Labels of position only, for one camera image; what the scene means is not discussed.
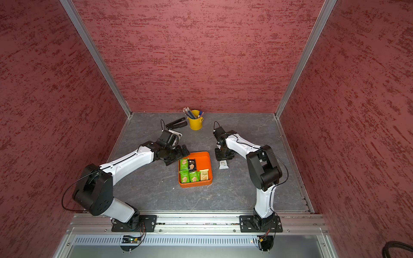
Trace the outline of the orange plastic storage tray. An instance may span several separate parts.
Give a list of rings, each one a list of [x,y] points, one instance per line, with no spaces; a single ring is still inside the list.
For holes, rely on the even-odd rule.
[[[207,169],[208,171],[208,179],[203,180],[203,181],[198,181],[198,182],[186,182],[182,183],[181,182],[181,174],[180,174],[180,168],[181,168],[181,160],[183,159],[195,159],[196,163],[196,168],[197,170],[205,170]],[[213,171],[212,171],[212,166],[211,166],[211,161],[210,161],[210,154],[208,152],[195,152],[189,154],[185,158],[181,158],[178,164],[178,182],[181,188],[192,188],[192,187],[201,187],[201,186],[208,186],[211,185],[213,182]]]

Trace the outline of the white cookie packet front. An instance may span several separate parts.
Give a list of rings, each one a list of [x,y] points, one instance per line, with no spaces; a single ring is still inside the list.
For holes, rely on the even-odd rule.
[[[222,160],[219,162],[219,168],[220,169],[229,169],[228,163],[226,160]]]

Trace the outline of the yellow cookie packet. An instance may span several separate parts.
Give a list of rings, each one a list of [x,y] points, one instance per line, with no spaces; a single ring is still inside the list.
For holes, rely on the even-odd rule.
[[[200,181],[209,180],[209,169],[199,170],[199,179],[200,179]]]

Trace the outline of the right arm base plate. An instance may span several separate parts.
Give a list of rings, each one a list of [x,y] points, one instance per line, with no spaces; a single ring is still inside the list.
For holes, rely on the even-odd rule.
[[[279,216],[270,216],[261,219],[259,216],[240,216],[240,230],[242,233],[262,232],[262,233],[282,233],[282,223]]]

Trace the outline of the black cookie packet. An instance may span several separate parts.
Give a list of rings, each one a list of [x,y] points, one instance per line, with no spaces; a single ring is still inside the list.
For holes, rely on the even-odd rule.
[[[195,159],[188,159],[188,170],[190,172],[197,171]]]

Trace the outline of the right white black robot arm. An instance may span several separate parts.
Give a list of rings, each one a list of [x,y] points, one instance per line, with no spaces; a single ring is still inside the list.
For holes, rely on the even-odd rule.
[[[257,189],[257,200],[253,210],[253,225],[262,231],[276,220],[274,211],[275,189],[282,178],[280,163],[270,146],[259,146],[242,138],[235,131],[223,127],[213,130],[217,141],[217,161],[227,161],[236,154],[245,158],[253,185]]]

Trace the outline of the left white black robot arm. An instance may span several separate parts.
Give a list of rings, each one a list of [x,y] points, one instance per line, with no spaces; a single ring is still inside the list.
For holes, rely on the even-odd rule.
[[[106,216],[118,224],[138,228],[140,212],[114,196],[114,187],[139,169],[163,161],[166,166],[190,154],[186,145],[169,146],[148,141],[131,153],[102,165],[88,165],[75,183],[72,199],[93,216]]]

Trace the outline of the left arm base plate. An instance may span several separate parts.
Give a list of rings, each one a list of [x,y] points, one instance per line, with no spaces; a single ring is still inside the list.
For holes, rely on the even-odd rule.
[[[117,219],[112,219],[112,232],[154,232],[157,224],[157,215],[139,215],[133,216],[128,222],[123,223]]]

